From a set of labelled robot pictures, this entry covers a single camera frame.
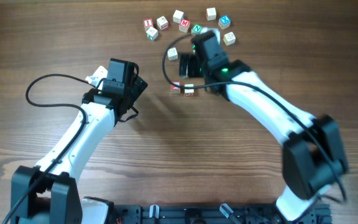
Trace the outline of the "green N letter block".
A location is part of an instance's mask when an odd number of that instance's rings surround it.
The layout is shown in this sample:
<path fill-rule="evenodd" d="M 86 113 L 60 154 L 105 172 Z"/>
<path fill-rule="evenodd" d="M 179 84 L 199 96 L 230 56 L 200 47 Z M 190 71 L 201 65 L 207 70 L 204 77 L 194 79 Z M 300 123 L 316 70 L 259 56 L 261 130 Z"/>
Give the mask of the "green N letter block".
<path fill-rule="evenodd" d="M 199 24 L 194 24 L 191 29 L 191 34 L 193 36 L 200 35 L 202 33 L 202 30 L 203 30 L 203 26 L 201 26 Z"/>

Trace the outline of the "green E W block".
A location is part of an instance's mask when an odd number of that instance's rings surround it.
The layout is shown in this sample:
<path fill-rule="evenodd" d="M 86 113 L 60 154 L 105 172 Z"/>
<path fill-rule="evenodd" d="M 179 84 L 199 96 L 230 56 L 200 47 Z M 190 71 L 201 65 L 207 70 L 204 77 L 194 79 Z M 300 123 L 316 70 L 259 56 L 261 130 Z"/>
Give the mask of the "green E W block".
<path fill-rule="evenodd" d="M 167 57 L 169 61 L 176 60 L 178 58 L 178 52 L 175 47 L 172 47 L 167 50 Z"/>

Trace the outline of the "red Q picture block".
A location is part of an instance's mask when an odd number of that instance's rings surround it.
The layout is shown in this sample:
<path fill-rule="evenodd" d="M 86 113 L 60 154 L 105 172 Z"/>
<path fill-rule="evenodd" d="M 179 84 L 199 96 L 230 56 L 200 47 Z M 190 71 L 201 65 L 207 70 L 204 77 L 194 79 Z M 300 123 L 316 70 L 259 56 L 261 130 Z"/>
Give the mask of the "red Q picture block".
<path fill-rule="evenodd" d="M 192 83 L 185 84 L 185 89 L 184 89 L 185 96 L 193 96 L 195 94 L 195 90 L 193 87 L 194 84 Z"/>

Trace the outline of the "red M letter block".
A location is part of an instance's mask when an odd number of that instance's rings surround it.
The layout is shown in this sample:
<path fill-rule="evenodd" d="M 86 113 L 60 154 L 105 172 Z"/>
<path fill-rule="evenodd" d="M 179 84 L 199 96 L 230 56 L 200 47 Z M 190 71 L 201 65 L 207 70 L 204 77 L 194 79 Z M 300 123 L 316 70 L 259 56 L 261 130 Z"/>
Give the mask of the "red M letter block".
<path fill-rule="evenodd" d="M 190 28 L 190 21 L 187 19 L 182 19 L 179 23 L 179 31 L 187 33 Z"/>

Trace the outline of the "red A letter block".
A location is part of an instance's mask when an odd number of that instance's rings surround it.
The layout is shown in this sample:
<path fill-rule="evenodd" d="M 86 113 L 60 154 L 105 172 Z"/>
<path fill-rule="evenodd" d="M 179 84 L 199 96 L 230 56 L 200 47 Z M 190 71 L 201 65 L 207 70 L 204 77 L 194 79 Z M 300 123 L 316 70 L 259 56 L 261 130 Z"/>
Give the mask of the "red A letter block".
<path fill-rule="evenodd" d="M 181 83 L 179 81 L 177 82 L 173 82 L 173 84 L 171 85 L 171 93 L 177 93 L 180 94 L 181 93 L 181 88 L 180 88 Z"/>

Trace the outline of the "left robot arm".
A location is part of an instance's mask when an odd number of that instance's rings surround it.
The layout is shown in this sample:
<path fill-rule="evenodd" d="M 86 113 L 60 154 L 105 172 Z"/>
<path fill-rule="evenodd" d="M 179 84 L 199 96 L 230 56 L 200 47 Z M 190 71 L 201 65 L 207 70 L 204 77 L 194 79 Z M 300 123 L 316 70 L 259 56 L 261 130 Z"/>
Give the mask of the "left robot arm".
<path fill-rule="evenodd" d="M 138 74 L 136 63 L 112 58 L 84 80 L 91 89 L 66 133 L 35 166 L 19 166 L 13 174 L 5 223 L 121 222 L 113 202 L 80 198 L 77 184 L 99 142 L 147 88 Z"/>

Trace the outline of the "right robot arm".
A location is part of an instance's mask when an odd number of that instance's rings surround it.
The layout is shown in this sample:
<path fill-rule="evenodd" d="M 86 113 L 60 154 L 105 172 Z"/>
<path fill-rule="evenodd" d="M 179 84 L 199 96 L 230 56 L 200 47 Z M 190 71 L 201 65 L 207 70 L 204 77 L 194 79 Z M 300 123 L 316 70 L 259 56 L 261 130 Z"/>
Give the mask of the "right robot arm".
<path fill-rule="evenodd" d="M 191 43 L 193 53 L 181 58 L 181 69 L 203 77 L 203 88 L 249 112 L 281 146 L 286 187 L 275 202 L 280 221 L 300 220 L 332 184 L 346 199 L 341 176 L 349 164 L 337 122 L 293 106 L 244 62 L 230 61 L 213 31 L 194 36 Z"/>

